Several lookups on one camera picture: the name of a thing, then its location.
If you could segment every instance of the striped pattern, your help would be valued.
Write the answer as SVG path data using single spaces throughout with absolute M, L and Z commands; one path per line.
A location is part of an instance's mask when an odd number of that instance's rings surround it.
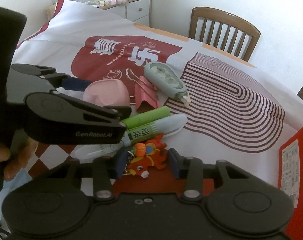
M 203 54 L 187 64 L 181 77 L 192 103 L 166 102 L 188 116 L 187 130 L 208 135 L 248 153 L 266 151 L 283 128 L 285 112 L 272 95 L 246 73 Z

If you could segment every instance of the pink object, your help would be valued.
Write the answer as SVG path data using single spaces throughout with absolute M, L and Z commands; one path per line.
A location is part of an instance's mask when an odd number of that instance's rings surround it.
M 144 78 L 144 76 L 139 77 L 138 83 L 141 87 L 135 85 L 136 111 L 138 113 L 144 113 L 159 108 L 160 105 L 156 94 L 156 87 Z
M 99 80 L 84 91 L 83 100 L 97 106 L 130 106 L 130 95 L 118 79 Z

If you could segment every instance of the chinese character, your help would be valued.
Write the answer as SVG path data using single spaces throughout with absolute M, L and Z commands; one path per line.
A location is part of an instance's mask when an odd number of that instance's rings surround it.
M 140 131 L 142 132 L 142 136 L 145 136 L 145 135 L 148 135 L 148 134 L 149 134 L 148 128 L 141 129 Z
M 137 138 L 139 138 L 139 137 L 141 137 L 142 135 L 141 135 L 141 133 L 140 133 L 140 131 L 138 130 L 138 131 L 135 131 L 135 132 L 133 132 L 133 137 L 135 138 L 135 139 L 137 139 Z
M 111 55 L 114 53 L 115 46 L 119 44 L 118 41 L 111 41 L 107 39 L 99 39 L 95 42 L 94 46 L 95 49 L 93 49 L 90 53 L 100 53 L 100 55 Z
M 144 48 L 144 50 L 138 52 L 138 49 L 139 47 L 134 47 L 132 56 L 128 58 L 129 61 L 134 61 L 137 66 L 146 65 L 146 59 L 149 59 L 150 61 L 158 61 L 158 56 L 152 52 L 155 52 L 157 54 L 161 53 L 161 51 L 151 50 L 148 48 Z

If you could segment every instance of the human hand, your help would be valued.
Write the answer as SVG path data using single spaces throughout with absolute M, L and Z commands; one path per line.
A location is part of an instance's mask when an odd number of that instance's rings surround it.
M 21 168 L 27 166 L 28 160 L 35 153 L 38 147 L 38 142 L 32 138 L 28 138 L 26 144 L 20 149 L 19 154 L 13 158 L 4 168 L 4 180 L 11 181 Z M 0 162 L 7 161 L 10 158 L 10 150 L 0 143 Z

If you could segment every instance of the white drawer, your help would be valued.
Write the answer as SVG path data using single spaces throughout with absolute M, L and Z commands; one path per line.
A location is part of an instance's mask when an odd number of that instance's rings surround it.
M 150 0 L 139 0 L 127 5 L 127 20 L 135 21 L 149 15 Z
M 125 6 L 115 6 L 113 8 L 107 9 L 106 11 L 112 12 L 119 15 L 120 17 L 126 19 L 126 8 Z
M 149 26 L 149 15 L 144 16 L 138 20 L 135 20 L 136 23 L 142 24 L 142 25 L 146 25 Z

